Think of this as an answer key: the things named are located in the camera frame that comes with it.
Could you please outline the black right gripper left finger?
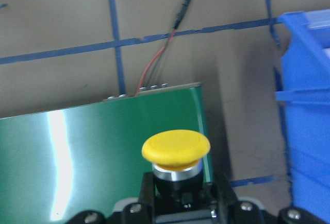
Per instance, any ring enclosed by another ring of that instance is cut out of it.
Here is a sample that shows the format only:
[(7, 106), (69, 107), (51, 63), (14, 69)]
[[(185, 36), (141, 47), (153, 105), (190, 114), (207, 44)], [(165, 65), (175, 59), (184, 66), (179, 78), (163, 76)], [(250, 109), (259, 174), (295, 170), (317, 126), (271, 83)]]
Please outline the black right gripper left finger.
[(153, 173), (144, 173), (142, 176), (138, 202), (154, 208), (155, 203), (155, 183)]

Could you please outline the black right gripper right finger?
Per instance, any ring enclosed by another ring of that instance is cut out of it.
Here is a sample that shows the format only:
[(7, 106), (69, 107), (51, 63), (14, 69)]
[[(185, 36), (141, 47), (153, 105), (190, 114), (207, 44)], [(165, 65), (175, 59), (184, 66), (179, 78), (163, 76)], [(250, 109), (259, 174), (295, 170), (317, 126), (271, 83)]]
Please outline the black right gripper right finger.
[(213, 184), (216, 186), (219, 205), (229, 207), (237, 202), (237, 195), (229, 180), (223, 173), (213, 173)]

